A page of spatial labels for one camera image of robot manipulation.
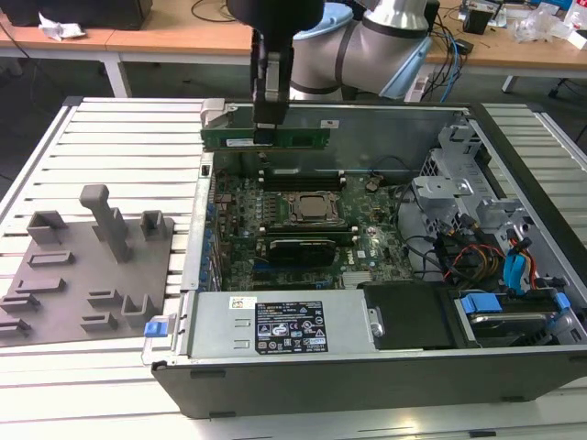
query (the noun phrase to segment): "desk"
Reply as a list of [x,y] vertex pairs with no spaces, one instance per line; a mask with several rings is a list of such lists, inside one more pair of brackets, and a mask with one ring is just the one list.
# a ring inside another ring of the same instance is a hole
[[[451,8],[460,0],[441,0],[440,16],[455,39],[465,39],[475,45],[463,72],[491,75],[533,76],[547,78],[587,78],[587,51],[578,50],[568,41],[554,38],[551,43],[534,41],[517,43],[506,28],[487,27],[483,35],[462,31],[457,11]],[[446,50],[439,38],[435,38],[432,50],[426,58],[426,72],[444,62]],[[508,78],[503,91],[509,92],[515,78]]]
[[[199,129],[182,121],[199,120],[200,103],[85,98],[65,105],[0,201],[0,297],[30,241],[32,211],[59,209],[68,222],[87,220],[77,200],[83,185],[106,183],[124,216],[154,204],[173,216],[163,313],[177,311],[202,154]],[[165,164],[153,164],[154,157]],[[579,440],[587,424],[586,379],[526,403],[189,420],[142,365],[142,347],[143,338],[134,337],[0,348],[2,438],[470,438],[470,431],[489,430],[502,440]]]
[[[115,97],[131,95],[123,61],[178,62],[194,64],[249,63],[250,29],[239,23],[206,23],[192,16],[194,0],[154,0],[143,30],[88,29],[88,37],[57,42],[34,27],[12,27],[0,16],[9,32],[32,58],[94,60],[105,64]],[[440,10],[459,0],[443,0]],[[444,18],[457,38],[475,45],[464,71],[470,73],[587,78],[587,51],[569,42],[515,43],[507,29],[488,28],[484,35],[463,34],[461,22]],[[0,56],[22,57],[10,40],[0,33]],[[423,72],[430,73],[444,62],[445,51],[439,39],[426,59]]]

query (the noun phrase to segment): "white table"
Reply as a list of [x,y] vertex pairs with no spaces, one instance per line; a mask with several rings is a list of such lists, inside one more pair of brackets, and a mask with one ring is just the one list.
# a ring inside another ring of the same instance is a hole
[[[123,215],[161,209],[175,219],[164,312],[176,309],[202,152],[199,109],[199,100],[164,99],[64,106],[0,203],[0,295],[27,249],[30,215],[59,209],[67,221],[87,219],[80,190],[106,183]],[[587,424],[585,379],[528,403],[192,421],[142,366],[142,345],[127,338],[0,349],[0,437],[469,438],[486,429],[546,440],[583,439]]]

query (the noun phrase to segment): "black panel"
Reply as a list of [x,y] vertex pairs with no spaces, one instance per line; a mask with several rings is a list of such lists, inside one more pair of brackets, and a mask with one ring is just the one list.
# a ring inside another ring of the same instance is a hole
[[[587,365],[570,362],[571,355],[417,358],[416,354],[393,360],[193,368],[158,364],[152,373],[184,415],[204,419],[215,414],[322,413],[530,401],[587,375]],[[215,374],[195,373],[207,370]]]
[[14,26],[36,26],[40,12],[61,23],[84,28],[138,30],[152,0],[0,0],[0,8]]
[[376,308],[384,335],[380,350],[456,348],[441,296],[448,291],[427,282],[393,281],[365,285],[367,307]]

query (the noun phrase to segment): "electronic component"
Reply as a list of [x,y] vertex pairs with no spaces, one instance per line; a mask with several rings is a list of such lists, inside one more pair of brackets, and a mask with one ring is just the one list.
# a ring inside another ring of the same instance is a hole
[[455,39],[455,44],[457,45],[457,52],[459,55],[469,55],[473,52],[473,48],[475,47],[473,43],[460,38]]
[[333,193],[300,192],[285,194],[289,204],[289,223],[316,224],[338,221],[337,197]]
[[362,283],[370,281],[373,281],[373,275],[368,270],[342,274],[342,284],[345,289],[357,289]]
[[274,240],[267,260],[276,266],[320,268],[333,263],[336,249],[330,240]]

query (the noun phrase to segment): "black cable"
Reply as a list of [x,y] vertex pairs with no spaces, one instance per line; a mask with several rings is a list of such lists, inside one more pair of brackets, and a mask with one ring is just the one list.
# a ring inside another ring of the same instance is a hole
[[376,169],[378,166],[380,166],[380,165],[382,164],[382,162],[384,162],[384,161],[385,161],[385,160],[387,160],[387,159],[393,159],[393,160],[395,160],[395,161],[397,161],[397,162],[401,163],[401,164],[402,164],[402,166],[405,168],[405,170],[406,170],[406,171],[410,171],[410,172],[412,172],[412,171],[413,171],[413,170],[412,170],[410,167],[408,167],[408,166],[405,164],[405,162],[404,162],[404,160],[403,160],[402,158],[399,158],[399,157],[395,156],[394,154],[386,154],[385,156],[382,156],[382,157],[380,157],[380,158],[379,158],[379,159],[378,159],[378,160],[377,160],[377,161],[376,161],[376,162],[373,164],[373,166],[372,166],[372,167],[369,167],[369,170],[371,170],[371,172],[375,172],[375,169]]
[[569,89],[571,92],[573,92],[574,94],[576,94],[577,96],[579,96],[581,99],[587,99],[587,95],[583,94],[583,93],[579,93],[576,90],[574,90],[572,87],[570,87],[567,82],[564,82],[563,84],[561,84],[562,86],[564,86],[565,88]]
[[575,144],[577,142],[579,142],[579,140],[582,138],[582,136],[585,134],[585,132],[587,132],[587,125],[583,127],[583,130],[581,130],[579,132],[579,135],[575,138]]
[[14,182],[15,181],[12,177],[5,176],[4,174],[0,174],[0,178],[6,179],[9,182]]
[[400,214],[400,209],[402,207],[402,201],[405,198],[405,195],[407,194],[407,192],[410,190],[410,184],[408,183],[407,185],[405,185],[404,190],[402,191],[402,193],[400,194],[400,198],[397,201],[397,205],[395,206],[395,212],[393,215],[393,220],[395,222],[395,230],[397,231],[397,237],[399,238],[400,242],[410,251],[412,251],[412,253],[416,254],[418,257],[425,259],[428,263],[432,264],[434,267],[439,268],[440,270],[443,270],[444,268],[442,266],[440,266],[439,263],[437,263],[436,261],[434,261],[431,257],[429,257],[426,254],[423,254],[422,252],[420,252],[418,249],[416,249],[415,247],[413,247],[412,245],[410,245],[402,236],[402,231],[400,231],[400,227],[399,227],[399,214]]
[[444,22],[442,21],[442,17],[440,16],[439,11],[437,13],[437,22],[435,22],[435,25],[440,28],[440,32],[438,32],[438,34],[440,34],[440,33],[442,34],[442,35],[440,35],[440,38],[441,38],[441,41],[444,43],[447,55],[444,59],[442,66],[440,67],[440,70],[438,70],[436,72],[436,74],[430,80],[428,87],[424,90],[424,93],[422,94],[422,99],[428,97],[428,101],[430,101],[432,99],[432,93],[436,89],[438,89],[439,87],[444,87],[444,86],[449,85],[449,80],[450,80],[450,77],[452,76],[451,70],[453,69],[453,66],[455,64],[455,57],[459,56],[459,63],[458,63],[457,71],[454,73],[454,79],[452,80],[452,87],[454,87],[454,85],[459,80],[460,76],[462,75],[462,68],[468,59],[468,55],[464,55],[464,59],[463,59],[463,55],[461,55],[459,53],[455,53],[455,50],[454,50],[454,47],[452,44],[452,40],[454,39],[454,36],[453,36],[451,30],[445,26]]
[[0,28],[3,30],[3,32],[6,34],[6,36],[10,39],[10,41],[12,41],[12,43],[17,47],[18,50],[20,50],[22,52],[22,54],[29,59],[32,63],[35,64],[35,66],[37,66],[37,69],[39,69],[39,72],[41,72],[43,75],[45,75],[45,77],[47,78],[47,80],[51,83],[51,85],[53,87],[55,87],[55,89],[60,93],[61,97],[65,98],[66,93],[63,91],[63,89],[60,88],[60,86],[55,82],[55,80],[53,80],[53,78],[46,73],[43,69],[41,69],[40,67],[40,63],[37,62],[36,60],[33,60],[30,55],[28,55],[28,53],[22,48],[22,46],[20,46],[20,44],[17,43],[17,41],[12,38],[12,35],[10,35],[10,33],[6,30],[6,28],[4,27],[4,25],[0,22]]
[[228,11],[225,12],[225,9],[227,8],[227,4],[224,3],[222,6],[220,6],[218,8],[218,13],[224,17],[224,19],[218,19],[218,18],[209,18],[207,16],[200,16],[199,14],[197,14],[195,12],[195,10],[202,6],[204,4],[205,0],[197,0],[197,2],[195,2],[192,5],[192,15],[196,18],[199,18],[203,21],[207,21],[208,23],[234,23],[235,21],[237,21],[234,17],[231,17],[231,15],[228,13]]

